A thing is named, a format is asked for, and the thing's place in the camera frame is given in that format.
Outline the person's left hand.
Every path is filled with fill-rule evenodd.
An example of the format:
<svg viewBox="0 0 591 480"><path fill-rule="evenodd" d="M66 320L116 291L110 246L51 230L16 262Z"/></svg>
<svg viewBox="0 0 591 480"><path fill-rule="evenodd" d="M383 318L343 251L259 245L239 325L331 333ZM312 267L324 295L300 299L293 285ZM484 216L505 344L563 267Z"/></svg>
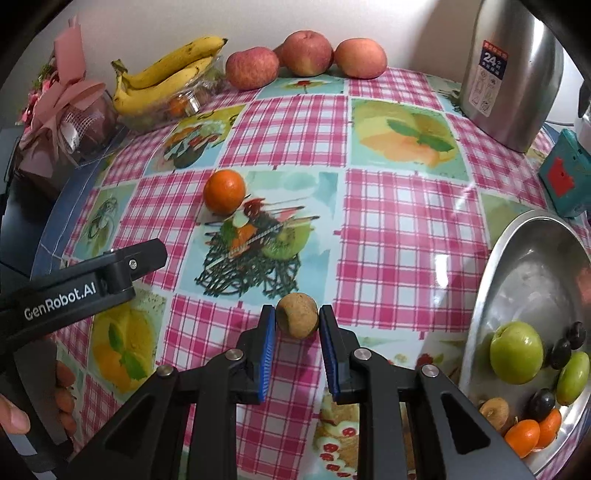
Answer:
<svg viewBox="0 0 591 480"><path fill-rule="evenodd" d="M75 398L70 391L76 377L63 362L57 361L55 366L54 403L57 406L57 418L69 437L77 430L74 419ZM24 435L31 429L33 409L25 401L14 403L5 395L1 395L1 427L7 434Z"/></svg>

